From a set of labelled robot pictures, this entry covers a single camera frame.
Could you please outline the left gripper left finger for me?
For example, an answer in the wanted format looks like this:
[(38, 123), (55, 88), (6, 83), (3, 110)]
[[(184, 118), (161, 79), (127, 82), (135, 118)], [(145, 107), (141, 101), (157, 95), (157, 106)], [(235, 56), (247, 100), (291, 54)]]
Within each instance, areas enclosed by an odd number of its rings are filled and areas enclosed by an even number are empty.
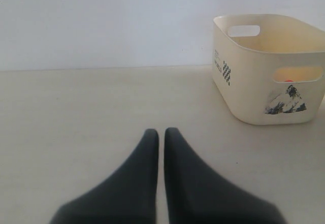
[(146, 129), (125, 162), (107, 179), (62, 205), (51, 223), (156, 223), (159, 136)]

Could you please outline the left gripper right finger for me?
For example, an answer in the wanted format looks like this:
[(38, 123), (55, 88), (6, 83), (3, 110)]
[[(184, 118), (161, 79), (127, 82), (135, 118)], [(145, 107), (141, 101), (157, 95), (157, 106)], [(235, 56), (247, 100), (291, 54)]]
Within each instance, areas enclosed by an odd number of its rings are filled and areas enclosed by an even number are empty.
[(170, 223), (282, 223), (275, 205), (216, 173), (176, 127), (165, 131), (164, 177)]

